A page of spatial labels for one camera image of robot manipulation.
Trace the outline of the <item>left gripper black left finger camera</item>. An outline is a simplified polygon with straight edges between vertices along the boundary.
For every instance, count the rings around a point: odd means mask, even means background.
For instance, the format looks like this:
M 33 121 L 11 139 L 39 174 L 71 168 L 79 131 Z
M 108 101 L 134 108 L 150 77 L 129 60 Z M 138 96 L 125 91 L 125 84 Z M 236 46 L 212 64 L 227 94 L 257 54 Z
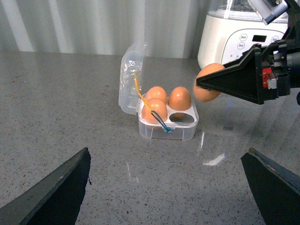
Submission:
M 2 225 L 74 225 L 85 196 L 91 156 L 83 148 L 0 209 Z

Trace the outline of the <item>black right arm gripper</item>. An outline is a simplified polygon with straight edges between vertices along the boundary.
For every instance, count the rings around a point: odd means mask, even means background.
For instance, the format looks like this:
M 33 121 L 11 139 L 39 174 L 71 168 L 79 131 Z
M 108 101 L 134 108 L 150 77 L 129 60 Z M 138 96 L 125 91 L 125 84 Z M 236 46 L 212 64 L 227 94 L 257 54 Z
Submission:
M 197 78 L 198 87 L 215 90 L 258 105 L 262 104 L 262 55 L 271 60 L 271 79 L 276 87 L 264 90 L 264 99 L 276 99 L 300 87 L 300 6 L 294 0 L 265 0 L 269 12 L 262 16 L 269 24 L 288 14 L 288 28 L 281 40 L 262 46 L 254 44 L 239 59 L 224 64 L 224 69 Z

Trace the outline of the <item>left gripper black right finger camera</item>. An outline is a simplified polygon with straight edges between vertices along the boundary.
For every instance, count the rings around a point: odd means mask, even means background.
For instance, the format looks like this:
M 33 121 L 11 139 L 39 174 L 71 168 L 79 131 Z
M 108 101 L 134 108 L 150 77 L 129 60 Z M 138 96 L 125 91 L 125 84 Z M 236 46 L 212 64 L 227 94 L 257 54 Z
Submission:
M 300 177 L 254 148 L 241 157 L 256 205 L 267 225 L 300 223 Z

